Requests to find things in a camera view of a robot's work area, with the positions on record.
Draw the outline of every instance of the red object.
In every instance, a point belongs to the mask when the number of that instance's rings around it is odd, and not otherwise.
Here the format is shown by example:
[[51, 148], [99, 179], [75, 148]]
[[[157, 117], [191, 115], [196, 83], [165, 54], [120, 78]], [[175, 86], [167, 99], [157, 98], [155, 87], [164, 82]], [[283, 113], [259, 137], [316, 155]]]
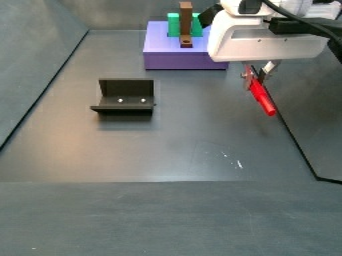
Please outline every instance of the red object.
[[276, 112], [275, 107], [270, 101], [267, 92], [256, 78], [251, 79], [250, 90], [251, 90], [251, 94], [252, 94], [255, 100], [260, 103], [266, 114], [268, 116], [274, 116], [275, 112]]

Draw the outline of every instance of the brown block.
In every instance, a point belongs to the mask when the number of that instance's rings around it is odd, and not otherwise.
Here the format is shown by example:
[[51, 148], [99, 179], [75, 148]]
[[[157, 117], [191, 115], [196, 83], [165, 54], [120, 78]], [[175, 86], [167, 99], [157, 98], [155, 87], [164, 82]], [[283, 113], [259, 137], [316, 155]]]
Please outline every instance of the brown block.
[[180, 5], [180, 48], [192, 48], [192, 38], [191, 38], [191, 22], [192, 22], [192, 4], [191, 2], [179, 2]]
[[192, 48], [192, 39], [189, 35], [179, 36], [180, 48]]

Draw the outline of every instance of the green block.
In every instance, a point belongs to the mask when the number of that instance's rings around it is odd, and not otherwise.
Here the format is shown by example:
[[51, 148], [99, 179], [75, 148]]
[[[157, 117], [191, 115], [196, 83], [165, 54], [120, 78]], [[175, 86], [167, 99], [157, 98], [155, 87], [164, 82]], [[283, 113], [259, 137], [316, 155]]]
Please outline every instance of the green block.
[[[191, 24], [191, 36], [201, 37], [203, 36], [203, 29], [197, 19], [199, 13], [192, 13], [192, 24]], [[179, 30], [179, 13], [168, 13], [167, 14], [167, 22], [168, 22], [168, 37], [179, 37], [180, 30]]]
[[168, 23], [168, 37], [179, 37], [179, 14], [177, 13], [168, 13], [167, 14], [167, 23]]
[[192, 13], [192, 27], [191, 27], [191, 36], [200, 37], [203, 36], [203, 29], [197, 19], [199, 13]]

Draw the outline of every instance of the purple base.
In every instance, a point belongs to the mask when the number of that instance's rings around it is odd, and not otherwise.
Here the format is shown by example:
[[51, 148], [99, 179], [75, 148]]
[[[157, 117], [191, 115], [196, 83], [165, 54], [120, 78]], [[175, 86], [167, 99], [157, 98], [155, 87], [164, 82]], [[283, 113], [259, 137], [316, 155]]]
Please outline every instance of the purple base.
[[207, 53], [208, 29], [192, 37], [193, 48], [180, 48], [179, 38], [167, 37], [167, 21], [149, 21], [144, 40], [145, 69], [223, 69], [227, 62], [214, 62]]

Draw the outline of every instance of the black metal holder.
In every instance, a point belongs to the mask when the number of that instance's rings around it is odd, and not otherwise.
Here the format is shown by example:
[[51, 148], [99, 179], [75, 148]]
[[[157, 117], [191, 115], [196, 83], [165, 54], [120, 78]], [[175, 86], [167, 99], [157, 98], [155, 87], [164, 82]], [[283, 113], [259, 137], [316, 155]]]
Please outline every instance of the black metal holder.
[[153, 80], [100, 79], [103, 98], [99, 106], [91, 109], [99, 113], [152, 113]]

